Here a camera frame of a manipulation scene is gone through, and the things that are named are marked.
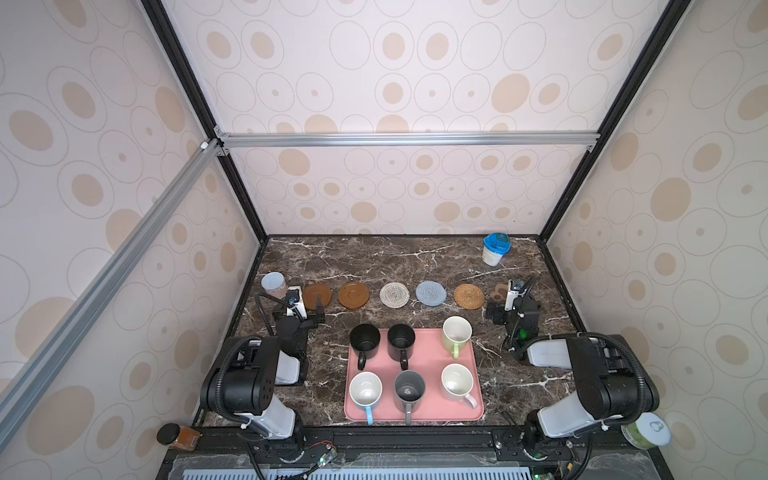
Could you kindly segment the dark wooden coaster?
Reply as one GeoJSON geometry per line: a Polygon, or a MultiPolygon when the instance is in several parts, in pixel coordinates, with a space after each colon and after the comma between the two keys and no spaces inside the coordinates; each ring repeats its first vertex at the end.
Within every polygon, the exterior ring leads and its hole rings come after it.
{"type": "Polygon", "coordinates": [[[310,284],[303,289],[303,301],[307,310],[315,311],[319,305],[326,308],[332,298],[333,292],[324,282],[310,284]]]}

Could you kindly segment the rattan coaster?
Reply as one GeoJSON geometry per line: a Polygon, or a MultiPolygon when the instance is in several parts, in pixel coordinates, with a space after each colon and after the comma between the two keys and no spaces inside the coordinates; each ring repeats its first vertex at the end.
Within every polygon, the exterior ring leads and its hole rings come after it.
{"type": "Polygon", "coordinates": [[[456,304],[466,310],[478,310],[485,304],[484,292],[479,287],[468,283],[457,286],[453,297],[456,304]]]}

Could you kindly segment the white woven coaster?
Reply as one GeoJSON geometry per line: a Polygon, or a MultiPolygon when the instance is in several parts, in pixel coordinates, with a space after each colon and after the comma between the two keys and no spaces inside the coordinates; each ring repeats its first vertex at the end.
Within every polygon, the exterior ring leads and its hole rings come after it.
{"type": "Polygon", "coordinates": [[[389,282],[381,288],[379,297],[384,306],[398,309],[409,302],[410,293],[403,283],[389,282]]]}

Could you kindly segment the blue-grey woven coaster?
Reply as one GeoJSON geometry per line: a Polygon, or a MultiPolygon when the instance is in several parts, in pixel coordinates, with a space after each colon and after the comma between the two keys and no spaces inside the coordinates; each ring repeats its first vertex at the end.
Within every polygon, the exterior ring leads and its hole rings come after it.
{"type": "Polygon", "coordinates": [[[436,281],[423,281],[415,289],[417,300],[428,306],[437,307],[443,304],[447,298],[444,286],[436,281]]]}

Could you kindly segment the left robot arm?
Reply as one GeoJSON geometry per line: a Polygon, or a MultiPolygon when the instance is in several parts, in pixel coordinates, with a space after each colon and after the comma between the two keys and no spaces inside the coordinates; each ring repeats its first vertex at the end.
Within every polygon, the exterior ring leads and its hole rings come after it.
{"type": "Polygon", "coordinates": [[[273,312],[268,334],[229,338],[214,360],[200,391],[201,407],[255,432],[267,441],[305,441],[300,415],[276,396],[278,386],[307,378],[308,333],[325,322],[325,308],[302,314],[296,307],[273,312]]]}

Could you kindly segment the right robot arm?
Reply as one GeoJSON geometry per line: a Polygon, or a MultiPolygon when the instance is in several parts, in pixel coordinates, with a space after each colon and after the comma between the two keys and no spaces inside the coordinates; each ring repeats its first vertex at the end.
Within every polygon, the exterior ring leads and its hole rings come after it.
{"type": "Polygon", "coordinates": [[[596,332],[540,336],[539,309],[537,301],[522,296],[509,305],[490,301],[484,308],[486,319],[505,327],[502,347],[515,359],[573,374],[573,393],[528,414],[521,434],[526,450],[546,439],[629,425],[659,407],[658,389],[623,336],[596,332]]]}

